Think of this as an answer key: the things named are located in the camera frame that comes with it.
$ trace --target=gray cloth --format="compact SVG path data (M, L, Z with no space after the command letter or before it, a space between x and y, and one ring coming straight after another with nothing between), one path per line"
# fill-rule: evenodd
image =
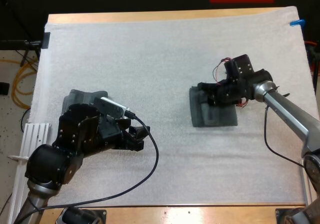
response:
M266 14L179 21L47 24L31 122L52 124L57 135L64 96L71 89L107 90L151 127L160 160L154 175L130 193L92 205L303 202L300 168L264 145L265 104L237 108L237 127L194 128L189 88L213 82L224 57L248 54L283 94L318 118L295 7ZM225 77L218 70L219 80ZM301 141L270 111L268 141L300 159ZM149 138L140 152L110 150L84 160L50 204L116 194L144 178L155 161Z

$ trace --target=red cable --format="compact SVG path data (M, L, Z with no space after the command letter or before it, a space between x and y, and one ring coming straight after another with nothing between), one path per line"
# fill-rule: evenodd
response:
M317 46L318 43L317 42L313 42L313 41L305 41L304 42L306 45L313 45L313 46Z

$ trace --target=yellow cable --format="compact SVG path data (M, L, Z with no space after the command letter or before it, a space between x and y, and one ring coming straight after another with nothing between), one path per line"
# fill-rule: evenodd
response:
M4 62L4 63L12 63L12 64L20 64L19 61L15 61L15 60L0 60L0 62ZM19 90L17 88L17 85L20 83L21 80L23 80L25 77L30 76L30 75L34 75L36 74L36 71L34 71L34 68L32 66L32 64L34 64L36 62L36 60L32 60L32 61L27 61L27 64L23 65L18 72L16 73L14 80L13 80L13 84L12 84L12 89L11 89L11 98L12 101L19 107L23 108L23 109L28 109L30 108L29 105L23 103L17 96L16 91L19 94L22 95L31 95L33 93L33 91L30 92L22 92L21 90ZM26 74L23 74L24 71L26 71L28 68L32 69L31 72L28 72Z

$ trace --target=red wire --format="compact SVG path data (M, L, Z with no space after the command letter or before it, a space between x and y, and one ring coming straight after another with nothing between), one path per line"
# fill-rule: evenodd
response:
M318 43L313 42L313 41L305 41L304 43L305 43L306 45L313 45L313 46L317 46L317 45L318 45Z
M226 58L222 59L222 60L220 61L220 63L218 64L218 66L216 67L215 80L216 80L216 83L217 83L218 85L220 85L220 83L218 82L218 78L217 78L218 68L219 68L220 64L222 64L223 62L230 61L230 60L231 60L231 58L226 57Z

